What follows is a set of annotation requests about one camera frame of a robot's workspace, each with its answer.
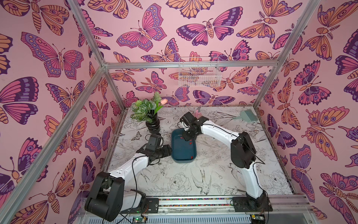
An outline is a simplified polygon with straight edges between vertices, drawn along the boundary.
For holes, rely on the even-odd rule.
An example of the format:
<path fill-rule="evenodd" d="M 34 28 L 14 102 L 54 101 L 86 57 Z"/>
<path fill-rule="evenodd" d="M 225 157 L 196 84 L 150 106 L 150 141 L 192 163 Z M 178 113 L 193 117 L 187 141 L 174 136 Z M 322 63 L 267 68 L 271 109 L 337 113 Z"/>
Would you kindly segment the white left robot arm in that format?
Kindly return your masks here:
<path fill-rule="evenodd" d="M 153 161 L 172 155 L 170 145 L 163 144 L 160 135 L 152 134 L 135 155 L 121 167 L 107 173 L 100 172 L 87 197 L 84 209 L 103 221 L 114 221 L 118 215 L 140 213 L 146 205 L 146 194 L 138 190 L 136 175 Z"/>

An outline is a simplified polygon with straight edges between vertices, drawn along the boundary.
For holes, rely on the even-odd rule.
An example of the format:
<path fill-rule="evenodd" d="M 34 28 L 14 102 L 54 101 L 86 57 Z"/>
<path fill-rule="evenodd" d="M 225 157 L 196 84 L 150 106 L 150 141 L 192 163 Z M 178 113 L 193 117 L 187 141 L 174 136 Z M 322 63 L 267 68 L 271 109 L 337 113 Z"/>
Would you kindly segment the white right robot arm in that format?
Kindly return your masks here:
<path fill-rule="evenodd" d="M 190 112 L 183 115 L 179 123 L 184 128 L 183 138 L 186 141 L 194 140 L 203 134 L 228 146 L 232 163 L 243 175 L 247 197 L 258 200 L 265 195 L 256 174 L 256 149 L 247 132 L 230 131 L 206 117 L 196 118 Z"/>

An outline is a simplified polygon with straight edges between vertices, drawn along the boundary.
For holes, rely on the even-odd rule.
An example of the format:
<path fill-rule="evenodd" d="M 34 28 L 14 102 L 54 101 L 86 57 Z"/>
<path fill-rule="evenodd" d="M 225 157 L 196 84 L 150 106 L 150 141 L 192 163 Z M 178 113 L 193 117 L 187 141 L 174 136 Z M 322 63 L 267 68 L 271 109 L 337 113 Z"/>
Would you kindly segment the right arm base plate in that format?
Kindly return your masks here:
<path fill-rule="evenodd" d="M 262 193 L 258 198 L 253 198 L 249 195 L 245 197 L 233 197 L 232 206 L 235 212 L 272 212 L 273 208 L 266 196 Z"/>

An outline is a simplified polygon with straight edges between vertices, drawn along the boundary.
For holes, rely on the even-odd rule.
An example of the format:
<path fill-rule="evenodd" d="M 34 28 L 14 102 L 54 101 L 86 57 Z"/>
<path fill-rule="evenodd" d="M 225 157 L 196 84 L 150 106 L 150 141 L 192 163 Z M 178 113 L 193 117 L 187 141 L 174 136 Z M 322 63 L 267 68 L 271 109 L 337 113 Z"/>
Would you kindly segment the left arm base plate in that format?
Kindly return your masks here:
<path fill-rule="evenodd" d="M 158 213 L 159 199 L 158 198 L 146 198 L 143 197 L 139 201 L 138 205 L 134 205 L 133 208 L 129 207 L 126 210 L 121 210 L 121 214 L 152 214 Z"/>

